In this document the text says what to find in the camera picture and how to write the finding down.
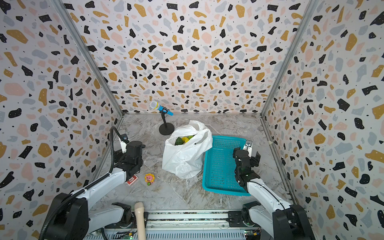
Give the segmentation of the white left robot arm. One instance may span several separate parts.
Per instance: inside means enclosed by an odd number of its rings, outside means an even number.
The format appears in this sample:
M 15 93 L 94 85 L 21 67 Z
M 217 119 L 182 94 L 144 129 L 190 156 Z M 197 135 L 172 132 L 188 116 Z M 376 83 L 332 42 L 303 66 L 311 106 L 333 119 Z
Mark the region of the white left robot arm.
M 54 197 L 42 226 L 40 240 L 82 240 L 86 235 L 111 224 L 130 225 L 136 228 L 138 239 L 146 239 L 144 204 L 134 207 L 113 203 L 104 210 L 93 211 L 92 207 L 111 190 L 126 183 L 144 164 L 142 154 L 146 147 L 140 141 L 129 141 L 126 134 L 119 134 L 111 127 L 110 137 L 117 134 L 121 150 L 111 148 L 109 171 L 87 186 L 70 194 Z

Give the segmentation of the white plastic bag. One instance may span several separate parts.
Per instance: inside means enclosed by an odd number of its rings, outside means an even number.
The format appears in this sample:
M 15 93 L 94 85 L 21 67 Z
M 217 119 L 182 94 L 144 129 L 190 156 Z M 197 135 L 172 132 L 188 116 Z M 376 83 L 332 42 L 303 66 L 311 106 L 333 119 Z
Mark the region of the white plastic bag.
M 192 138 L 184 145 L 175 146 L 178 137 Z M 203 156 L 213 146 L 211 130 L 199 121 L 191 120 L 178 127 L 165 141 L 162 169 L 180 179 L 190 179 L 203 168 Z

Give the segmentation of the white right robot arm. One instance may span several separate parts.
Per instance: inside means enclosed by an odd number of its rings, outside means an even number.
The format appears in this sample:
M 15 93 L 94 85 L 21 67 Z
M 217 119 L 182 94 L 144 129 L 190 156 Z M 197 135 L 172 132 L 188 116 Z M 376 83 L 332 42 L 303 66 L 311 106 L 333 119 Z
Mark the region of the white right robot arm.
M 251 157 L 247 150 L 235 148 L 233 158 L 236 182 L 256 198 L 254 204 L 243 205 L 245 222 L 260 226 L 275 240 L 314 240 L 305 209 L 283 200 L 253 170 L 261 156 Z

